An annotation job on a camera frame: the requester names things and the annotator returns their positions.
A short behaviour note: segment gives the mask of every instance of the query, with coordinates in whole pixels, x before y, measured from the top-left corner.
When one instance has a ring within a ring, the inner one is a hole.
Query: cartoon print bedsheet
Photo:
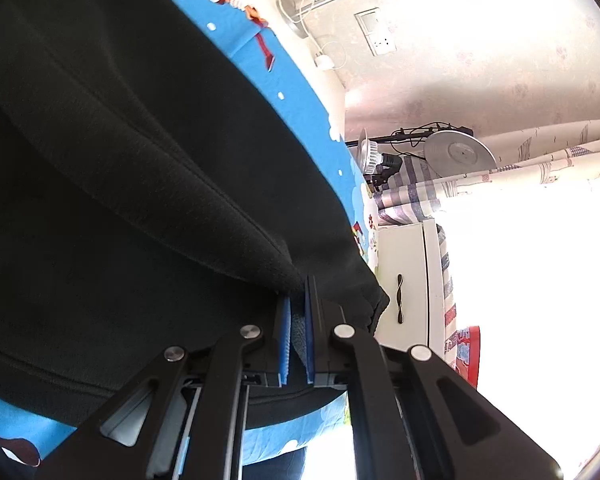
[[[247,0],[173,0],[272,105],[340,199],[361,257],[378,264],[378,208],[328,113],[273,31]],[[315,213],[317,221],[320,212]],[[344,396],[304,417],[249,430],[243,463],[305,446],[344,421]],[[0,445],[15,460],[37,465],[74,428],[0,400]]]

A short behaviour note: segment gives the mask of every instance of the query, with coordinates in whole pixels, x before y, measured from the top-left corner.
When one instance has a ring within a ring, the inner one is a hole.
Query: silver screw
[[[260,327],[245,325],[240,329],[240,335],[245,339],[256,339],[260,335]]]
[[[428,347],[424,345],[414,346],[411,349],[411,357],[418,361],[428,361],[431,359],[432,353]]]
[[[174,363],[184,357],[184,349],[179,346],[170,346],[164,351],[164,358],[168,362]]]
[[[349,339],[350,337],[353,337],[356,330],[351,325],[342,324],[334,328],[333,333],[340,339]]]

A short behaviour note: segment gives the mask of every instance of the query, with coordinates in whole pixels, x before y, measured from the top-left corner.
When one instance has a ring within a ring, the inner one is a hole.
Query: wall outlet
[[[396,51],[394,38],[388,30],[372,32],[366,37],[366,40],[374,56],[382,56],[382,54]]]

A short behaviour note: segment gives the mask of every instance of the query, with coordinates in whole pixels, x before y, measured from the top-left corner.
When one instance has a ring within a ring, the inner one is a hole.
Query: black fabric
[[[300,480],[304,472],[306,448],[301,447],[264,462],[242,468],[242,480]]]
[[[170,0],[0,0],[0,398],[79,424],[306,274],[375,328],[388,298],[333,190]],[[296,367],[248,426],[339,393]]]

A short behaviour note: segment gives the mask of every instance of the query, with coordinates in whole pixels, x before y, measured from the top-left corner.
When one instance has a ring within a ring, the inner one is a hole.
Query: curtain
[[[520,186],[600,177],[600,120],[554,124],[482,137],[496,170],[439,177],[425,161],[403,156],[400,173],[376,192],[380,225],[435,218],[454,197]]]

